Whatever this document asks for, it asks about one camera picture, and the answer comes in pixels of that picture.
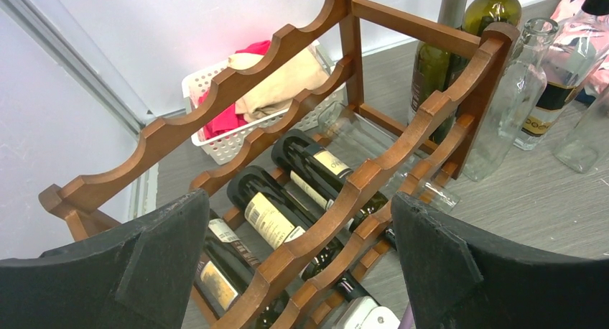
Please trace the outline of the dark green bottle far left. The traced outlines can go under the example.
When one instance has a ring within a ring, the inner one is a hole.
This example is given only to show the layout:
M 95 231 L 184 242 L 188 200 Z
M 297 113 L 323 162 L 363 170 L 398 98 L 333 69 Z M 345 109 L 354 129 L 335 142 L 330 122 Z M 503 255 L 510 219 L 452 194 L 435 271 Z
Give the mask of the dark green bottle far left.
M 441 0 L 437 23 L 459 29 L 467 0 Z M 449 70 L 450 53 L 429 43 L 419 42 L 414 59 L 408 121 L 434 91 L 443 91 Z

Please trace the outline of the dark green bottle far back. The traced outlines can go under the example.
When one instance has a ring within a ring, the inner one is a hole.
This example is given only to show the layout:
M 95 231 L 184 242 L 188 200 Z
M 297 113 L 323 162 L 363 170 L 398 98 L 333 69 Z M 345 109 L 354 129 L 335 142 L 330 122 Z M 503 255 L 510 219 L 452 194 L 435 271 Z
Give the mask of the dark green bottle far back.
M 461 30 L 481 36 L 483 30 L 493 22 L 505 22 L 517 27 L 521 21 L 521 16 L 522 8 L 519 0 L 474 0 L 465 10 Z M 439 91 L 444 91 L 449 85 L 452 85 L 468 62 L 463 57 L 451 54 L 445 83 L 441 85 Z M 440 144 L 447 136 L 454 121 L 453 114 L 438 127 L 429 139 L 436 144 Z

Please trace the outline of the clear bottle with dark cap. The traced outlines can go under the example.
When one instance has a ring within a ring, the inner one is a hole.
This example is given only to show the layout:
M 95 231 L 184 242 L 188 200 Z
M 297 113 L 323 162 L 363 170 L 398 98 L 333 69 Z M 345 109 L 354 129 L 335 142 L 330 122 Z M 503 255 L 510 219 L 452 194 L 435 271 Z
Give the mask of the clear bottle with dark cap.
M 545 137 L 608 55 L 608 0 L 584 0 L 576 15 L 557 23 L 557 36 L 541 62 L 547 86 L 514 142 L 524 151 Z

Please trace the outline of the wooden wine rack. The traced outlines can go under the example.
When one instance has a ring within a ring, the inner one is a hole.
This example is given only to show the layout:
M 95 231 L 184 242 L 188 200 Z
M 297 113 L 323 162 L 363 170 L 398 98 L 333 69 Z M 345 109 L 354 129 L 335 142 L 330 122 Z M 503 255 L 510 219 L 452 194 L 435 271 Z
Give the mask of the wooden wine rack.
M 447 90 L 434 92 L 419 106 L 410 125 L 403 126 L 363 101 L 361 20 L 460 55 L 468 65 Z M 400 186 L 400 191 L 409 194 L 431 177 L 444 182 L 460 175 L 519 35 L 514 26 L 495 22 L 481 36 L 475 36 L 370 0 L 325 0 L 320 13 L 306 27 L 288 24 L 275 32 L 269 51 L 256 65 L 246 70 L 227 68 L 213 76 L 208 97 L 199 108 L 174 119 L 157 119 L 144 127 L 134 153 L 123 164 L 101 174 L 80 175 L 62 187 L 51 185 L 39 194 L 41 205 L 65 220 L 76 240 L 113 228 L 116 221 L 100 211 L 101 205 L 334 26 L 340 28 L 343 57 L 328 80 L 317 89 L 301 91 L 280 121 L 255 129 L 232 161 L 201 173 L 191 183 L 191 188 L 202 188 L 209 194 L 224 185 L 235 190 L 243 169 L 271 148 L 279 168 L 273 174 L 277 180 L 288 177 L 306 193 L 319 193 L 332 200 L 311 228 L 280 246 L 256 270 L 252 283 L 225 315 L 216 315 L 205 297 L 192 292 L 212 328 L 248 327 L 348 221 L 356 224 L 342 251 L 294 293 L 274 325 L 293 328 L 301 321 L 308 327 L 318 324 L 331 309 L 331 305 L 318 305 L 318 301 L 337 278 L 352 264 L 358 276 L 363 276 L 385 252 L 386 245 L 376 239 L 391 222 L 391 213 L 380 189 L 400 166 L 417 150 L 427 153 Z M 298 121 L 342 85 L 347 89 L 349 109 L 398 136 L 380 157 L 366 160 L 355 170 L 321 150 L 318 140 L 292 132 Z

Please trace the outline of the pink shark print cloth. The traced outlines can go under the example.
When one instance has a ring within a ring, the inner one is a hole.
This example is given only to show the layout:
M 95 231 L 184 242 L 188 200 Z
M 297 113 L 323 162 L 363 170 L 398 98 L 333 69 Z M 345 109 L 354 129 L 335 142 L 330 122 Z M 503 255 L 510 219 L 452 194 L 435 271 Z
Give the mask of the pink shark print cloth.
M 551 18 L 560 22 L 573 17 L 580 10 L 584 0 L 560 0 Z M 589 105 L 608 86 L 608 56 L 600 67 L 585 81 L 584 89 L 576 96 L 576 100 Z

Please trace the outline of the dark bottle brown label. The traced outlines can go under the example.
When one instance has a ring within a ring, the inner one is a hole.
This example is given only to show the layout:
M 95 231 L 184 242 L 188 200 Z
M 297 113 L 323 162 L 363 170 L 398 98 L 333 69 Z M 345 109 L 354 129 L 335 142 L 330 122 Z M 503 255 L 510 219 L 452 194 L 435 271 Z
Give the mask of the dark bottle brown label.
M 210 211 L 205 244 L 197 263 L 197 290 L 210 295 L 224 315 L 250 285 L 261 262 L 214 211 Z

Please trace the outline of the beige folded cloth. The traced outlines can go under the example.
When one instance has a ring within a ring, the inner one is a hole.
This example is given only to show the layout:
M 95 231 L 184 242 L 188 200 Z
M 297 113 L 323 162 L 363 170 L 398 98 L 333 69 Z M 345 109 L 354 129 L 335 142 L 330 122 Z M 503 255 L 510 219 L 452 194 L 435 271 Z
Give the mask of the beige folded cloth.
M 289 108 L 298 93 L 319 88 L 328 78 L 317 58 L 305 48 L 226 111 L 251 123 Z

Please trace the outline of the dark green bottle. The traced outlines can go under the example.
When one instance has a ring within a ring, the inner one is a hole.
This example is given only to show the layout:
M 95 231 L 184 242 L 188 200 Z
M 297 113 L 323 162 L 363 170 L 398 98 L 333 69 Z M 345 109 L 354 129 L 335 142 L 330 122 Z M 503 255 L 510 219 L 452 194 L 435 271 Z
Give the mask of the dark green bottle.
M 437 23 L 459 29 L 467 0 L 441 0 Z M 414 59 L 408 121 L 434 91 L 443 91 L 449 70 L 450 53 L 429 43 L 419 42 Z
M 519 0 L 474 0 L 465 10 L 461 30 L 481 36 L 483 30 L 493 22 L 505 22 L 517 27 L 521 21 L 521 16 L 522 8 Z M 449 85 L 452 85 L 468 62 L 463 57 L 451 54 L 445 83 L 441 85 L 439 91 L 444 91 Z M 429 139 L 436 144 L 440 144 L 447 136 L 454 121 L 453 114 L 438 127 Z

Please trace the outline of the aluminium corner post left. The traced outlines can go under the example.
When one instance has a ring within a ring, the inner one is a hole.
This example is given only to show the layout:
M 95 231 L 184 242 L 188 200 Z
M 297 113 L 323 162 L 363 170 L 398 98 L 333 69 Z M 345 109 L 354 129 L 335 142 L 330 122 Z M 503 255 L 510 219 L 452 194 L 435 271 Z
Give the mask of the aluminium corner post left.
M 62 0 L 1 0 L 3 204 L 115 167 L 153 118 Z

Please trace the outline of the white plastic basket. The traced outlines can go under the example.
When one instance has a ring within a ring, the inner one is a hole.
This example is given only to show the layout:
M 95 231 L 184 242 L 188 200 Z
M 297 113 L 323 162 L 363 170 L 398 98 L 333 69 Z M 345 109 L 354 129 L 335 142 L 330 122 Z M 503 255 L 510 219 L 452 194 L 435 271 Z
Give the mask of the white plastic basket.
M 321 64 L 326 73 L 330 73 L 330 71 L 334 70 L 335 62 L 330 59 L 325 48 L 318 40 L 315 40 L 310 44 L 307 49 L 315 55 L 317 61 Z M 199 106 L 199 97 L 209 89 L 211 80 L 226 69 L 227 66 L 228 60 L 222 60 L 214 65 L 198 70 L 182 80 L 182 94 L 184 96 L 185 110 L 187 113 L 191 113 Z M 305 115 L 304 118 L 298 121 L 294 125 L 294 128 L 302 131 L 315 128 L 317 126 L 317 117 L 324 109 L 334 102 L 343 102 L 345 100 L 346 94 L 344 88 L 344 85 L 338 87 Z M 265 128 L 275 124 L 280 121 L 287 112 L 288 108 L 284 107 L 283 110 L 277 111 L 272 115 L 244 124 L 243 126 L 231 129 L 226 133 L 219 134 L 209 139 L 205 137 L 205 129 L 201 128 L 191 136 L 191 140 L 196 147 L 201 148 L 206 154 L 212 157 L 218 165 L 224 165 L 230 162 L 239 153 L 243 146 L 243 141 L 249 133 L 259 127 Z

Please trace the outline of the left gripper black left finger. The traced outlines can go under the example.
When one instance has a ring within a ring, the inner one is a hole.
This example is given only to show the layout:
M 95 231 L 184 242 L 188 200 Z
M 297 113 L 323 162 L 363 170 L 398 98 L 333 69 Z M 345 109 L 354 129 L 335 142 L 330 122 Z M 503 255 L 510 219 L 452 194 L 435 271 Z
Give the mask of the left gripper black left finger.
M 37 258 L 1 261 L 3 328 L 180 328 L 210 202 L 184 194 Z

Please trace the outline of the dark bottle cream label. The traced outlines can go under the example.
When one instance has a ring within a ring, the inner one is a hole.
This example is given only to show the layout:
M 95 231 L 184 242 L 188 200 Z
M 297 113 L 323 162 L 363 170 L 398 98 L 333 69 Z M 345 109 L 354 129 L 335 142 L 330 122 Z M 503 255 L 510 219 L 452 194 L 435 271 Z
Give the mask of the dark bottle cream label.
M 236 174 L 226 191 L 228 199 L 243 211 L 244 218 L 273 250 L 300 237 L 317 221 L 303 204 L 257 165 L 245 167 Z M 300 278 L 307 281 L 318 275 L 343 249 L 342 242 L 332 238 L 303 268 Z M 379 304 L 349 271 L 343 272 L 332 288 L 348 302 L 359 297 L 371 297 Z

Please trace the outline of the dark bottle white label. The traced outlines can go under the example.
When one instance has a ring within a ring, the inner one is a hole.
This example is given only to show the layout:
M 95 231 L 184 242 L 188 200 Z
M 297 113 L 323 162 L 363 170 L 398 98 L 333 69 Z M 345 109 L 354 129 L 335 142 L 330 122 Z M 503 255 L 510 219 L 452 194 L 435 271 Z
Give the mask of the dark bottle white label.
M 271 158 L 320 207 L 328 210 L 353 169 L 299 129 L 274 144 Z

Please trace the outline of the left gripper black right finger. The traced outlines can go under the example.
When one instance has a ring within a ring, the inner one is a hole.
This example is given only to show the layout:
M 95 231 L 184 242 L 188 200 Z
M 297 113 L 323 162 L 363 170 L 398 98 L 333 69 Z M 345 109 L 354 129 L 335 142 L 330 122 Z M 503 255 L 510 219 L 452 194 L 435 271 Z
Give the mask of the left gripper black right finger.
M 418 328 L 606 328 L 608 261 L 537 249 L 396 193 L 391 215 Z

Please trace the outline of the red cloth in basket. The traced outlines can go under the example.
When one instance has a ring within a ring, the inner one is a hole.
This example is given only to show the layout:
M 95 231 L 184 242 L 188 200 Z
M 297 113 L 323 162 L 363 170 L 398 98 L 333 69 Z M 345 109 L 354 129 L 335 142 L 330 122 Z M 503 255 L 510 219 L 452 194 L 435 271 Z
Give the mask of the red cloth in basket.
M 244 49 L 236 50 L 235 53 L 265 55 L 270 48 L 270 45 L 270 40 L 255 42 Z M 235 104 L 233 103 L 222 113 L 212 119 L 208 124 L 204 125 L 204 127 L 197 132 L 197 136 L 200 141 L 206 141 L 221 134 L 233 131 L 234 129 L 240 128 L 247 123 L 248 122 L 244 119 L 243 114 L 236 113 Z

